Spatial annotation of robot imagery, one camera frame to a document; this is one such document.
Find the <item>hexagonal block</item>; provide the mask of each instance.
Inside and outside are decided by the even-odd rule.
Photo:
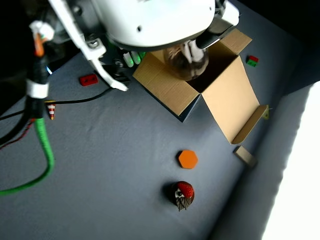
[[[191,150],[183,150],[180,153],[178,160],[183,169],[193,169],[198,163],[196,153]]]

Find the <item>gray tabletop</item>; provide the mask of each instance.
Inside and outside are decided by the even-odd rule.
[[[276,41],[261,43],[265,36],[250,21],[255,18],[264,24],[261,31],[287,39],[281,43],[286,48],[278,53],[281,59],[292,57],[292,48],[300,45],[291,36],[243,5],[237,6],[244,19],[239,29],[254,38],[242,55],[256,50],[257,57],[277,56],[269,51]],[[246,66],[253,89],[265,104],[283,72],[271,61],[259,68]],[[268,68],[274,68],[275,76],[262,74]],[[90,73],[92,68],[83,56],[75,56],[50,76],[49,98],[75,100],[102,92],[106,85],[101,81],[88,87],[79,84],[78,78]],[[23,103],[22,99],[8,113],[21,110]],[[1,121],[0,134],[18,119]],[[235,146],[228,143],[202,99],[181,123],[134,79],[128,92],[113,90],[94,101],[57,105],[55,119],[45,121],[55,169],[33,188],[0,198],[3,239],[205,239],[244,169],[232,153]],[[254,149],[264,124],[259,122],[244,142],[247,149]],[[183,149],[198,156],[192,170],[182,169],[175,159]],[[20,142],[0,151],[0,160],[1,189],[41,174],[46,161],[34,127]],[[175,181],[187,181],[195,189],[187,211],[178,212],[163,193],[163,187]]]

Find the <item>red block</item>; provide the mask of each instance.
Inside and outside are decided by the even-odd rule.
[[[256,63],[259,61],[259,58],[255,56],[249,56],[249,59],[251,59],[252,61],[255,61]]]
[[[92,85],[92,84],[97,84],[98,83],[98,78],[97,75],[95,74],[90,74],[87,76],[82,76],[79,78],[80,84],[84,87]]]

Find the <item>orange and white striped cone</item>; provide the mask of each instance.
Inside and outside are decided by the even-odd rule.
[[[45,101],[49,117],[51,120],[55,118],[56,105],[54,104],[54,100]]]

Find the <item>open cardboard box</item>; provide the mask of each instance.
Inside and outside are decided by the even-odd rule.
[[[231,31],[208,48],[209,64],[192,81],[171,74],[162,51],[147,53],[133,76],[178,118],[188,115],[202,94],[226,139],[239,144],[268,108],[259,104],[238,55],[251,40],[237,29]]]

